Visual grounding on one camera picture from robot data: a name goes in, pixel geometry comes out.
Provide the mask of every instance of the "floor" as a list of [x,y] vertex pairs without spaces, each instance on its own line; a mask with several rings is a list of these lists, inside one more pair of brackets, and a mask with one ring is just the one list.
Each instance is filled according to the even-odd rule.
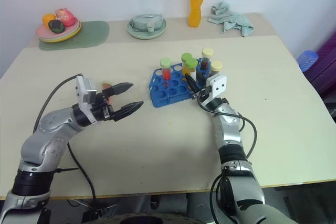
[[[265,188],[263,191],[267,204],[277,208],[297,223],[336,223],[336,182]],[[212,223],[208,211],[208,196],[209,193],[162,195],[156,210],[151,208],[153,198],[148,195],[99,199],[99,202],[105,203],[106,206],[117,204],[104,212],[105,216],[129,213],[181,214]],[[71,207],[66,200],[52,200],[47,207],[51,209],[50,224],[80,224],[83,213],[90,210],[82,205]],[[220,223],[230,223],[220,210],[217,209],[216,212]]]

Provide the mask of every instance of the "table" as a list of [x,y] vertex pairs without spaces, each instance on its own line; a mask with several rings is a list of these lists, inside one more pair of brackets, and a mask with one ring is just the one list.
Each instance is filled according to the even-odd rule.
[[[185,20],[168,19],[166,33],[151,41],[127,33],[117,37],[113,28],[125,22],[109,23],[111,34],[98,47],[41,51],[34,39],[0,81],[0,196],[13,185],[20,148],[43,102],[59,82],[80,72],[97,87],[102,81],[134,83],[113,97],[115,109],[144,101],[133,115],[90,126],[70,141],[98,196],[209,190],[220,172],[209,114],[193,100],[154,108],[148,91],[160,58],[178,63],[184,52],[200,57],[203,47],[212,47],[214,59],[223,62],[231,106],[257,127],[258,142],[249,160],[261,186],[335,179],[335,123],[269,23],[257,14],[248,17],[257,25],[247,38],[238,37],[238,31],[221,35],[219,26],[207,22],[191,29]],[[64,85],[46,113],[75,104],[74,87],[75,82]],[[253,139],[250,126],[242,138],[247,152]],[[66,151],[59,167],[75,166]],[[90,190],[77,170],[56,174],[51,195],[83,198],[90,197]]]

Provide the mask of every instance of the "cloth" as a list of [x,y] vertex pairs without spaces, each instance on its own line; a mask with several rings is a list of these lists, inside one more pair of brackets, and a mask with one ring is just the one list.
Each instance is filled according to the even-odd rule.
[[214,24],[223,24],[221,34],[230,29],[239,29],[243,37],[248,36],[254,30],[254,26],[243,14],[232,12],[227,3],[220,2],[218,5],[211,7],[212,14],[208,22]]

